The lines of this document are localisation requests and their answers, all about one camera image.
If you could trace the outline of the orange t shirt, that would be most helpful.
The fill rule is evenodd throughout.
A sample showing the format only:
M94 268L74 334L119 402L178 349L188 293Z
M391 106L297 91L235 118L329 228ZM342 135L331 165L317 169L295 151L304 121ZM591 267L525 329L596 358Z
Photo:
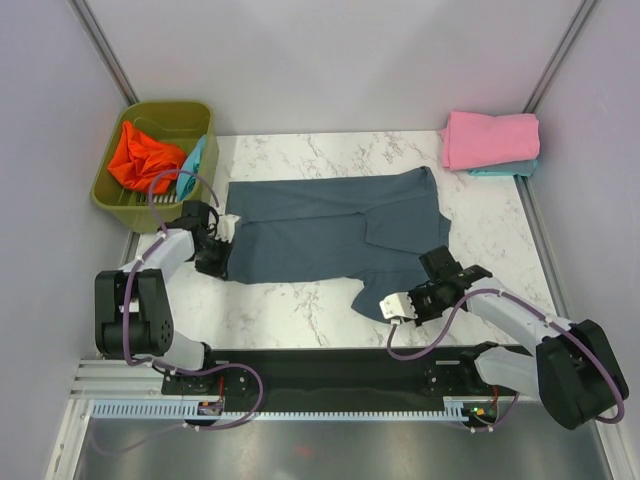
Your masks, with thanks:
M179 170L186 154L178 146L154 140L131 121L124 121L107 170L127 190L148 193L157 175Z

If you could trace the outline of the light blue cloth in bin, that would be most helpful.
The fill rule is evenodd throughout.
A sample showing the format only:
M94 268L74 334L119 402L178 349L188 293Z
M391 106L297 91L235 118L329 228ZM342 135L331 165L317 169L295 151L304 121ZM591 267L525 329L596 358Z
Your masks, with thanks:
M193 150L187 156L182 165L183 173L178 175L176 181L176 199L178 201L185 200L194 189L196 178L192 173L198 174L201 164L204 148L206 146L207 137L203 135L196 143Z

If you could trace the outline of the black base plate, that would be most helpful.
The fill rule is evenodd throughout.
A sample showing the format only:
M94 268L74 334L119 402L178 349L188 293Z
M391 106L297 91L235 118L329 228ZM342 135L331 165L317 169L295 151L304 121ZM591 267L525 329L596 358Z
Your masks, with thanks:
M206 377L166 376L170 396L213 396L245 411L261 407L434 407L446 397L511 397L513 391L482 382L472 372L468 347L438 347L413 361L383 348L215 350Z

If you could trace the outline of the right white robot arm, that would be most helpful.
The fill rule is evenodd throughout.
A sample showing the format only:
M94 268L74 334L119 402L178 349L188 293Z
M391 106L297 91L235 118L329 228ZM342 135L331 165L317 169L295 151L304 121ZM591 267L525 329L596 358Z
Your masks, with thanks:
M539 400L562 427L596 420L619 423L629 387L603 328L544 312L509 290L479 265L467 268L446 247L421 256L428 280L408 294L416 324L461 310L486 320L516 340L516 352L484 342L460 356L458 381L477 394L490 385Z

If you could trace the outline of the grey-blue t shirt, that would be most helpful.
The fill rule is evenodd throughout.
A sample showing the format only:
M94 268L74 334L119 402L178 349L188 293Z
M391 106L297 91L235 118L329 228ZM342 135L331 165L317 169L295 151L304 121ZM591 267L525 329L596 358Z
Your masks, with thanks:
M362 283L351 307L382 320L380 301L427 282L420 256L449 243L427 167L384 176L233 182L239 217L228 278L242 284Z

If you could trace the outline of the aluminium rail frame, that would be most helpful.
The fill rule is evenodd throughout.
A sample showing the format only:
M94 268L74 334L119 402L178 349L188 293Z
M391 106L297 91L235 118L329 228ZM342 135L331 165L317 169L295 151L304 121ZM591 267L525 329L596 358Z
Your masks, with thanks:
M354 279L352 309L377 322L452 322L468 311L520 341L522 353L484 343L461 356L466 389L506 387L534 396L565 422L628 395L602 328L548 316L485 268L448 248L426 168L398 175L236 182L227 209L187 201L135 261L96 276L98 350L189 382L210 377L231 392L229 366L174 327L166 284L183 263L244 285Z

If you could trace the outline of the left corner aluminium post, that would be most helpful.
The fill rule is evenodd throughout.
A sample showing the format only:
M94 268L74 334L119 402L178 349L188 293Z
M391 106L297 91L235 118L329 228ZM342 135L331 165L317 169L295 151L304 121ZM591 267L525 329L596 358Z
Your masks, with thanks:
M118 60L115 51L110 45L89 2L86 0L69 0L68 4L77 16L125 102L129 106L138 103L139 97L127 77L121 62Z

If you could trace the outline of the corner aluminium post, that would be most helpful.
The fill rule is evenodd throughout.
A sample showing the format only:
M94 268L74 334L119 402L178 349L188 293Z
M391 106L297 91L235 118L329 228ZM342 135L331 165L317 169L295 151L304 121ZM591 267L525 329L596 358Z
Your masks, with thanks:
M129 106L138 103L139 97L127 77L121 62L118 60L115 51L110 45L89 2L86 0L69 0L68 4L77 16L125 102Z
M583 30L586 28L591 16L599 4L599 0L582 0L579 2L576 12L571 18L539 80L535 84L531 95L524 105L524 113L534 114L538 110L553 81L559 74L561 67L567 60L571 50L578 41Z

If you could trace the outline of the folded pink t shirt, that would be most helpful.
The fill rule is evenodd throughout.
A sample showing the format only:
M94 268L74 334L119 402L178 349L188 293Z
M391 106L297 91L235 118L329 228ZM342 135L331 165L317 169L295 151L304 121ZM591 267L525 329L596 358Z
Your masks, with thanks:
M441 134L442 165L453 171L532 161L540 153L539 120L530 113L451 111Z

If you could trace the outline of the olive green plastic bin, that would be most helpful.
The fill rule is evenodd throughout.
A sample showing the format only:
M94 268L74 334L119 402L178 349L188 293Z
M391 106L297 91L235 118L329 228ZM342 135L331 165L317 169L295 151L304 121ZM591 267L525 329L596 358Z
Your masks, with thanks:
M137 103L120 115L92 186L91 196L96 206L113 214L136 233L154 233L160 221L169 223L182 212L185 200L176 199L176 181L178 175L183 173L182 167L157 175L148 193L125 189L107 170L107 164L120 140L124 121L131 121L137 129L156 141L178 146L186 156L205 135L207 141L199 173L192 173L196 184L185 200L210 199L209 189L213 186L219 158L211 109L194 101L151 101Z

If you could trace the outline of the folded teal t shirt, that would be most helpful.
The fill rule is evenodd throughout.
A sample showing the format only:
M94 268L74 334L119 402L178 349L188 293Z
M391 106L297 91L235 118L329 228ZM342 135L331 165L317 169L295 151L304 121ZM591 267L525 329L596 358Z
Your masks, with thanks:
M470 169L468 173L471 176L477 176L477 177L490 177L490 176L529 177L534 173L537 165L538 165L538 161L536 159L524 160L524 161L509 162L509 163L504 163L499 165Z

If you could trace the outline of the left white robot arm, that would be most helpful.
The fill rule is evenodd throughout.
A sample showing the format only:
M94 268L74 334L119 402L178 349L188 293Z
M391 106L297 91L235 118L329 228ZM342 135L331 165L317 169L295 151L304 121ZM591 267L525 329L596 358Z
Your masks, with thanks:
M199 273L225 279L239 221L203 201L187 201L141 255L100 272L94 282L97 350L130 366L150 363L185 373L198 393L215 389L220 371L206 360L209 346L176 330L167 283L188 262Z

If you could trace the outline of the right corner aluminium post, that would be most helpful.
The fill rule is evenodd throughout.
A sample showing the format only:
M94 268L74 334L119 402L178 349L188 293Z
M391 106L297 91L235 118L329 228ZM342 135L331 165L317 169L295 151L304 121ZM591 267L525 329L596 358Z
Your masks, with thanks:
M582 0L579 2L576 12L571 18L539 80L535 84L531 95L524 105L524 113L534 114L538 110L553 81L559 74L561 67L567 60L571 50L578 41L583 30L586 28L591 16L599 4L599 0Z

